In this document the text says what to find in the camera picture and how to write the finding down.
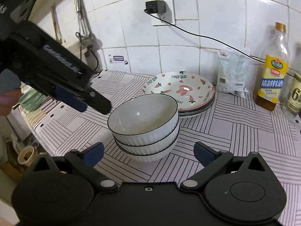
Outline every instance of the fingernail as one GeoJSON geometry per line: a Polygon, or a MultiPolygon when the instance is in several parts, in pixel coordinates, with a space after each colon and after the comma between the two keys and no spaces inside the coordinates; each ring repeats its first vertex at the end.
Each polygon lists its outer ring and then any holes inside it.
{"type": "Polygon", "coordinates": [[[14,100],[14,97],[0,96],[0,105],[9,105],[14,100]]]}

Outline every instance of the yellow label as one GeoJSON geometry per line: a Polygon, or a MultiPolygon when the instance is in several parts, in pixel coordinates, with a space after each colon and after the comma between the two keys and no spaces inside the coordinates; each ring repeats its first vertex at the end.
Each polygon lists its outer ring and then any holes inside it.
{"type": "Polygon", "coordinates": [[[287,106],[295,113],[301,109],[301,76],[297,73],[294,75],[293,83],[290,86],[287,106]]]}
{"type": "Polygon", "coordinates": [[[276,104],[284,83],[288,64],[279,58],[267,55],[264,67],[258,95],[276,104]]]}

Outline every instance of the white bowl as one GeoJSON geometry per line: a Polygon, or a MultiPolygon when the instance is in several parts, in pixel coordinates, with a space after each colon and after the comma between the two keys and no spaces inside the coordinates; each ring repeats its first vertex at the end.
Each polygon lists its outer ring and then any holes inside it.
{"type": "Polygon", "coordinates": [[[178,120],[178,103],[173,97],[147,94],[118,106],[109,116],[108,127],[121,143],[143,146],[162,140],[178,120]]]}
{"type": "Polygon", "coordinates": [[[125,155],[127,155],[129,158],[131,158],[133,160],[142,161],[142,162],[153,162],[153,161],[162,159],[164,156],[168,155],[173,150],[173,148],[175,147],[175,145],[178,141],[179,133],[180,133],[180,131],[178,131],[176,138],[168,147],[166,147],[164,150],[162,150],[160,152],[157,152],[157,153],[151,154],[151,155],[133,155],[133,154],[125,151],[122,147],[120,147],[117,142],[116,142],[116,144],[125,155]]]}
{"type": "Polygon", "coordinates": [[[150,154],[155,154],[157,152],[160,152],[164,150],[166,147],[168,147],[178,135],[179,129],[180,129],[180,122],[178,121],[177,126],[175,126],[174,130],[170,134],[168,134],[168,136],[166,136],[165,138],[163,138],[162,140],[156,143],[148,144],[144,146],[130,146],[119,142],[117,139],[115,139],[115,141],[116,143],[118,143],[118,146],[120,146],[125,151],[131,154],[150,155],[150,154]]]}

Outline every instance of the glass bottle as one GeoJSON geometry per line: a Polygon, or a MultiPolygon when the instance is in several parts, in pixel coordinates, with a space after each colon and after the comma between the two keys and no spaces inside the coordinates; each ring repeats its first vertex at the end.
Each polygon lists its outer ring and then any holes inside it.
{"type": "Polygon", "coordinates": [[[282,111],[289,119],[294,119],[301,111],[301,69],[294,74],[282,111]]]}
{"type": "Polygon", "coordinates": [[[275,109],[288,68],[290,52],[285,36],[286,26],[276,22],[275,36],[263,50],[266,54],[265,68],[255,103],[269,111],[275,109]]]}

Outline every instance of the gold bottle cap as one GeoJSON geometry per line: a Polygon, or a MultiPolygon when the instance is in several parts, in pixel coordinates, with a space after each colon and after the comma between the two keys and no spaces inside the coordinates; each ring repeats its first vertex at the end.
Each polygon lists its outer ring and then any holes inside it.
{"type": "Polygon", "coordinates": [[[286,33],[286,25],[276,22],[275,29],[286,33]]]}

